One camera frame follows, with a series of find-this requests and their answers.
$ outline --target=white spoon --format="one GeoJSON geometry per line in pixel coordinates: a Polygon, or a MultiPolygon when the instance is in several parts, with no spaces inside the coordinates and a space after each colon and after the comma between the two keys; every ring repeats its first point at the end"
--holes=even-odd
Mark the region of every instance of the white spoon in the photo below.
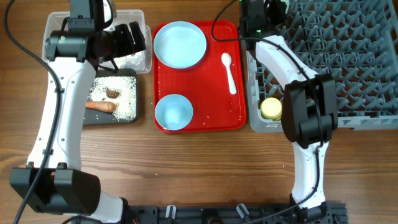
{"type": "Polygon", "coordinates": [[[221,61],[225,65],[226,73],[228,75],[229,92],[232,95],[235,95],[236,94],[236,86],[235,86],[234,78],[232,77],[232,73],[231,73],[231,63],[232,63],[231,56],[228,53],[223,53],[221,56],[221,61]]]}

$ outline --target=brown object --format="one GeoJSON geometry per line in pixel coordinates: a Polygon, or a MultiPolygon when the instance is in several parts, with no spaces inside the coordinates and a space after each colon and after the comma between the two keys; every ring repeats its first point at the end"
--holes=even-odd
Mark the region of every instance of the brown object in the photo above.
{"type": "Polygon", "coordinates": [[[102,111],[105,113],[113,113],[118,105],[112,102],[104,102],[104,101],[87,101],[86,108],[94,109],[98,111],[102,111]]]}
{"type": "Polygon", "coordinates": [[[106,96],[111,99],[116,99],[119,95],[120,95],[120,92],[118,92],[118,91],[106,89],[106,96]]]}
{"type": "MultiPolygon", "coordinates": [[[[6,2],[0,4],[1,18],[6,2]]],[[[120,0],[116,4],[118,9],[142,9],[146,24],[154,30],[165,21],[214,19],[227,3],[120,0]]],[[[9,13],[9,27],[21,44],[41,54],[47,18],[59,11],[69,11],[69,2],[18,0],[9,13]]],[[[238,2],[223,19],[239,24],[238,2]]],[[[38,138],[48,75],[4,32],[0,37],[0,222],[12,223],[22,199],[9,184],[10,171],[26,167],[38,138]]],[[[246,53],[241,53],[246,64],[246,53]]],[[[255,133],[247,121],[235,131],[166,135],[153,122],[152,75],[139,75],[138,80],[143,83],[137,94],[142,114],[136,123],[83,127],[82,169],[99,177],[101,190],[126,198],[130,205],[160,207],[289,202],[294,152],[282,133],[255,133]]],[[[325,156],[324,191],[327,200],[347,203],[350,224],[397,224],[397,136],[398,130],[344,128],[333,134],[325,156]]],[[[62,223],[67,218],[34,213],[27,206],[20,224],[62,223]]]]}

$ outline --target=white granules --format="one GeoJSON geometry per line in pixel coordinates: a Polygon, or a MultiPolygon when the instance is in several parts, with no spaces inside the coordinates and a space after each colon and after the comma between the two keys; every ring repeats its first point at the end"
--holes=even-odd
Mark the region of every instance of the white granules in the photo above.
{"type": "Polygon", "coordinates": [[[113,112],[117,119],[131,121],[137,115],[137,80],[135,77],[101,77],[95,78],[91,93],[88,95],[90,101],[112,102],[119,106],[113,112]],[[120,95],[116,99],[106,96],[106,89],[118,91],[120,95]]]}

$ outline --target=light blue bowl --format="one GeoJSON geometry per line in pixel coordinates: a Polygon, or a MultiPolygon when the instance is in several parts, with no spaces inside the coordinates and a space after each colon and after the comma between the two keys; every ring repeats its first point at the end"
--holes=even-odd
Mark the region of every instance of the light blue bowl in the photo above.
{"type": "Polygon", "coordinates": [[[156,33],[156,57],[170,68],[188,68],[198,63],[207,48],[206,37],[190,22],[171,22],[156,33]]]}
{"type": "Polygon", "coordinates": [[[163,97],[156,105],[156,121],[164,128],[178,131],[186,127],[193,117],[191,102],[182,95],[171,94],[163,97]]]}

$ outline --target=spoon handle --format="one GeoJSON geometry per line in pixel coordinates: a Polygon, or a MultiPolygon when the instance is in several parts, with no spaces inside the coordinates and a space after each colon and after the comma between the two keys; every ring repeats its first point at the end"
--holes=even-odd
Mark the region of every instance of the spoon handle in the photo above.
{"type": "Polygon", "coordinates": [[[226,66],[226,73],[228,75],[229,92],[232,95],[235,95],[236,94],[236,86],[235,86],[234,78],[232,77],[230,66],[226,66]]]}

